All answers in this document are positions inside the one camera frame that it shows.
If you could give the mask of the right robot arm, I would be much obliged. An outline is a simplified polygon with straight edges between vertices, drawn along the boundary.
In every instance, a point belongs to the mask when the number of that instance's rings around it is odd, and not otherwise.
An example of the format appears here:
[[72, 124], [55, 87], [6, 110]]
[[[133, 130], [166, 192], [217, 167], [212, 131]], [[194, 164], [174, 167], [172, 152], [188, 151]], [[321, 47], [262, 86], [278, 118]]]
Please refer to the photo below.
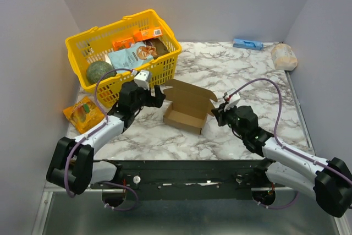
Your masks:
[[226, 109], [223, 103], [212, 109], [220, 127], [228, 126], [244, 146], [270, 165], [253, 172], [254, 182], [264, 187], [278, 183], [314, 198], [333, 217], [342, 217], [351, 207], [351, 172], [346, 163], [310, 155], [282, 143], [258, 125], [250, 106]]

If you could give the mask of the brown cardboard box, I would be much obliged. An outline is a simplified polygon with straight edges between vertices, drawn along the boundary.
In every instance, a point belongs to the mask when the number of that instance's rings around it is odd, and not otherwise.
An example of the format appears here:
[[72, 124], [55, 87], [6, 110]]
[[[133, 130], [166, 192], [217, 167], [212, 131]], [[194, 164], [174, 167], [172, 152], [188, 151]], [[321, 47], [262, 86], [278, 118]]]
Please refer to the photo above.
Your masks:
[[170, 105], [163, 115], [166, 125], [200, 135], [217, 96], [210, 90], [177, 79], [170, 79], [163, 90]]

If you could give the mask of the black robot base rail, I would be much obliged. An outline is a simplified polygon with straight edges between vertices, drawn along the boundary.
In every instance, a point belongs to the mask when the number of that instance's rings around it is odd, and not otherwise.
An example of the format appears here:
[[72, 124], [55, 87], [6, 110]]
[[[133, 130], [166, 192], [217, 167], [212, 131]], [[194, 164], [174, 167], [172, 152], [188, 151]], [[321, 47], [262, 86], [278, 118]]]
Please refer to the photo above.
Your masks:
[[281, 185], [268, 180], [263, 160], [114, 161], [112, 180], [136, 191], [140, 200], [257, 199], [274, 203]]

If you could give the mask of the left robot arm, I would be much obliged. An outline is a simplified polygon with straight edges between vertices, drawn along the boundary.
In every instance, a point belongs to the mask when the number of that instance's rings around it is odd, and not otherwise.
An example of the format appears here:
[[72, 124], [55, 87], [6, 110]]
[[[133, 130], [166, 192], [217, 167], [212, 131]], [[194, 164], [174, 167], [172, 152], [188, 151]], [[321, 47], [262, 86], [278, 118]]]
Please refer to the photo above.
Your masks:
[[107, 117], [86, 133], [58, 140], [46, 180], [66, 189], [70, 197], [82, 194], [90, 184], [121, 184], [122, 175], [111, 162], [96, 162], [94, 155], [113, 138], [123, 134], [144, 107], [161, 108], [166, 96], [160, 87], [144, 89], [134, 81], [123, 84], [119, 99]]

